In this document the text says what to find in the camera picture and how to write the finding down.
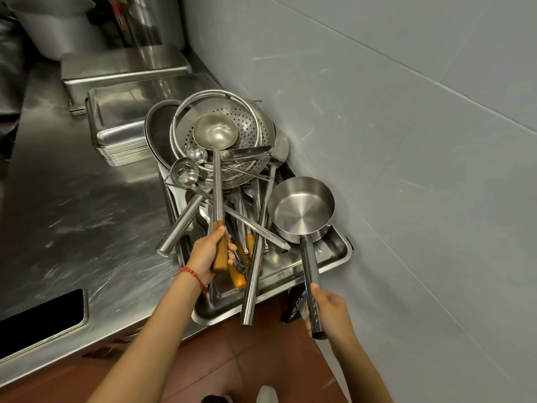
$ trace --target person's left arm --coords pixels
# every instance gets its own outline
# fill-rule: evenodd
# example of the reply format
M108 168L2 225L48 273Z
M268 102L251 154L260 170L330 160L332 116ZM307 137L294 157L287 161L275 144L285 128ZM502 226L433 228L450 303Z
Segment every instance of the person's left arm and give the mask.
M216 253L216 244L224 234L222 227L199 239L187 262L187 266L198 274L205 285L212 280L213 274L209 268ZM236 250L232 244L228 247ZM228 262L232 263L233 255L229 257ZM179 274L142 331L106 375L88 403L160 401L168 371L200 292L196 277L187 272Z

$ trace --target gray wall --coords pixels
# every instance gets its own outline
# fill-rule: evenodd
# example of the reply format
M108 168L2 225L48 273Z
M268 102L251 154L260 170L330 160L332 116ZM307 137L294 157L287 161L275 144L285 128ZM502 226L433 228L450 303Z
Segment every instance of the gray wall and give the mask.
M334 191L357 250L323 284L396 401L535 401L537 0L183 8L207 67Z

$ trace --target hand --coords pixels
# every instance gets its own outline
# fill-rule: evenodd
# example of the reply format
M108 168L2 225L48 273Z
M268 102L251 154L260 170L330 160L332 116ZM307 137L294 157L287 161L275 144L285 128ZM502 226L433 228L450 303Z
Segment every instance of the hand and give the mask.
M196 272L205 285L208 285L214 277L211 271L211 264L213 264L214 257L216 256L216 244L224 235L225 227L221 226L209 236L196 240L192 247L192 252L186 265ZM237 250L237 246L228 243L228 250ZM228 254L228 264L232 264L235 255L231 252Z
M348 314L345 300L329 291L323 290L318 284L312 284L312 294L319 306L319 315L324 331L332 346L356 340L352 328L351 317ZM312 323L309 320L309 311L306 306L306 328L312 335Z

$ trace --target brown tile floor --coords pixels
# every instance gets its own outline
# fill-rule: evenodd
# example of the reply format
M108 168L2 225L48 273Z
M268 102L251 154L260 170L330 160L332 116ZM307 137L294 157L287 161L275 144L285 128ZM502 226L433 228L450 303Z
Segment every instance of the brown tile floor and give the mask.
M281 296L259 304L252 327L235 316L181 345L163 402L199 403L207 394L225 393L255 402L263 385L276 389L280 403L346 402L302 320L280 322L284 303ZM0 403L82 403L110 366L95 359L58 366L0 390Z

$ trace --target person's right arm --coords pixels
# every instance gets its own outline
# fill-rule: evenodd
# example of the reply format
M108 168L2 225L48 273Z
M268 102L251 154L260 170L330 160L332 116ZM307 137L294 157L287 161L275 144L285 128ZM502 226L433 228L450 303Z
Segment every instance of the person's right arm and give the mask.
M379 372L358 342L345 300L312 284L332 351L341 366L353 403L393 403ZM311 334L309 316L306 326Z

